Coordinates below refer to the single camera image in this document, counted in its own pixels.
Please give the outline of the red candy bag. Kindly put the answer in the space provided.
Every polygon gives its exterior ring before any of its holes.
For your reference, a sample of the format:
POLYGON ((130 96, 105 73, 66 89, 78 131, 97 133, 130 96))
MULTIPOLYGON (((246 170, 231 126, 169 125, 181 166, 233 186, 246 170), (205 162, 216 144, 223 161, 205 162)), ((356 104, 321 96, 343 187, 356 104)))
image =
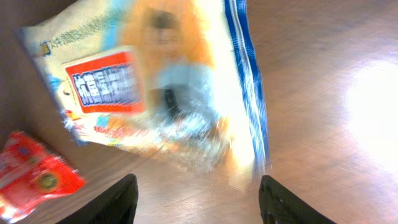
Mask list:
POLYGON ((15 223, 39 204, 74 194, 85 185, 78 171, 22 131, 9 135, 1 152, 1 219, 15 223))

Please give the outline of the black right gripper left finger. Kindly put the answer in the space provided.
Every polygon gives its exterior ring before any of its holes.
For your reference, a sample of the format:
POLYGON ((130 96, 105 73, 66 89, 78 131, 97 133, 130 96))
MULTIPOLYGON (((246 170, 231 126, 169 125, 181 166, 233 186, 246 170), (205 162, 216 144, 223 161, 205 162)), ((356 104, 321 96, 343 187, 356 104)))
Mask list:
POLYGON ((133 224, 138 198, 136 176, 128 174, 57 224, 133 224))

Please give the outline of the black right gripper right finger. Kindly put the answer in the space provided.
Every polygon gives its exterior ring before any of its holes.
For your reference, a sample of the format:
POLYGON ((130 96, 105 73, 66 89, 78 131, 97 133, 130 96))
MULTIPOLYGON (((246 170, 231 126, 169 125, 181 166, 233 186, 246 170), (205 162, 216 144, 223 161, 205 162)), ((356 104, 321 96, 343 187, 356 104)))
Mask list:
POLYGON ((335 224, 269 175, 259 187, 263 224, 335 224))

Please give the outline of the yellow wet wipes pack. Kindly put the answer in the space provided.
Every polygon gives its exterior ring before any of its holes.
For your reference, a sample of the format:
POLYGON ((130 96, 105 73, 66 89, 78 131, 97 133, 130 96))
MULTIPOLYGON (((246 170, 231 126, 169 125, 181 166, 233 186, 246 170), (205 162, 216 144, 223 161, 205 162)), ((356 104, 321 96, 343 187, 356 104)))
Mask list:
POLYGON ((20 38, 78 143, 204 172, 266 168, 246 1, 77 1, 20 38))

